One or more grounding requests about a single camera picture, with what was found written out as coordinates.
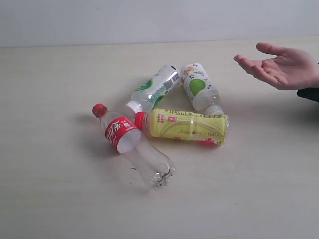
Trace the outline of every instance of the table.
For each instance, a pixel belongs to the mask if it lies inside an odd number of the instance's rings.
[[[240,69],[236,54],[263,59],[258,41],[319,59],[319,37],[0,49],[0,238],[318,238],[319,104]],[[162,65],[194,62],[219,89],[227,142],[152,139],[177,174],[147,190],[92,107],[122,112]],[[192,109],[181,87],[159,108]]]

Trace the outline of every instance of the clear plastic bottle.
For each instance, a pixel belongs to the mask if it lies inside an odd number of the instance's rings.
[[[125,105],[128,117],[137,112],[149,112],[180,83],[180,74],[173,66],[163,66],[149,81],[138,87]]]
[[[219,106],[219,92],[199,63],[185,65],[181,70],[181,82],[196,111],[205,115],[223,115]]]
[[[157,138],[194,140],[221,145],[228,131],[226,115],[154,109],[136,114],[135,125]]]
[[[103,104],[93,107],[102,132],[118,153],[129,160],[142,179],[154,190],[166,186],[176,172],[171,160],[152,146],[142,132],[126,117],[110,112]]]

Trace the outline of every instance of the bottle cap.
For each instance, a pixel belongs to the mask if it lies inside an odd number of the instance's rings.
[[[105,115],[106,111],[108,109],[106,108],[106,106],[104,104],[96,104],[93,109],[92,112],[95,115],[96,118],[100,118],[103,115]]]
[[[210,106],[206,108],[204,114],[209,116],[223,115],[224,111],[220,106]]]
[[[128,117],[134,118],[137,112],[143,111],[142,107],[140,104],[138,104],[135,101],[129,101],[125,105],[125,113]]]
[[[135,116],[135,126],[139,130],[143,130],[143,118],[144,118],[145,112],[138,112]]]

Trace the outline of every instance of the hand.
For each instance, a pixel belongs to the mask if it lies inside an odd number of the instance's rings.
[[[305,51],[258,43],[258,51],[276,55],[263,61],[252,61],[242,55],[234,60],[250,75],[278,90],[301,90],[319,88],[319,65]]]

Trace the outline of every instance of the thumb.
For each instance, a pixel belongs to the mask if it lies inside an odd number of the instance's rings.
[[[256,45],[256,48],[258,51],[270,55],[282,55],[286,51],[286,47],[280,47],[280,46],[275,46],[270,43],[264,43],[264,42],[259,42]]]

